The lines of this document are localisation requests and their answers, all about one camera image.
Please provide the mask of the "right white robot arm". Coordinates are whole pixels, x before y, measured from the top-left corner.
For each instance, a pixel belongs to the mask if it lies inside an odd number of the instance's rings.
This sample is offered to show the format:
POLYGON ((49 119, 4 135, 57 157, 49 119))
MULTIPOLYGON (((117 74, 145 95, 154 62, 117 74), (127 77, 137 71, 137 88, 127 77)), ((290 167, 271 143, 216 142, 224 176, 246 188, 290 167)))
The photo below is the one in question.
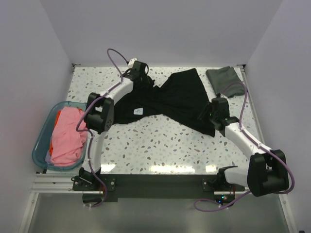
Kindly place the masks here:
POLYGON ((227 191, 235 184, 248 187, 256 197, 272 193, 281 194, 290 189, 284 152, 273 150, 261 143, 246 130, 237 117, 230 116, 226 98, 213 98, 199 118, 211 123, 215 130, 234 143, 248 160, 246 166, 220 168, 216 179, 210 183, 214 189, 227 191))

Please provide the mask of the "black t shirt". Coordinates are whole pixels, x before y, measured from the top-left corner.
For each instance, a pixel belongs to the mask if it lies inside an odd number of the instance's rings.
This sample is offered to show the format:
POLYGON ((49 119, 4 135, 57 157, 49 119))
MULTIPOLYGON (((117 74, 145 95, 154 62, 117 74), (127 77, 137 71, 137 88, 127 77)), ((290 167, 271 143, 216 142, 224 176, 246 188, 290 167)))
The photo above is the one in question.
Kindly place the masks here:
POLYGON ((162 86, 149 86, 122 97, 114 106, 114 124, 129 124, 163 114, 193 130, 214 137, 214 125, 199 120, 209 103, 195 68, 173 73, 162 86))

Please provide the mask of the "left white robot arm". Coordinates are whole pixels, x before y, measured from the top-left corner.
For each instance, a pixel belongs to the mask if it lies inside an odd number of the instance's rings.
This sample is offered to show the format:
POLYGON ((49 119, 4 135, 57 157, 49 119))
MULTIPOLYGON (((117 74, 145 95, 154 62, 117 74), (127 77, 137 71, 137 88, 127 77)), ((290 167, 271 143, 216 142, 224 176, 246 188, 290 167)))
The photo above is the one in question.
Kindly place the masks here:
POLYGON ((128 62, 128 70, 121 74, 121 80, 115 85, 97 94, 88 96, 83 120, 88 131, 88 142, 85 159, 79 170, 79 178, 89 190, 100 187, 101 151, 104 137, 114 121, 114 106, 125 95, 152 84, 148 78, 149 67, 136 58, 128 62))

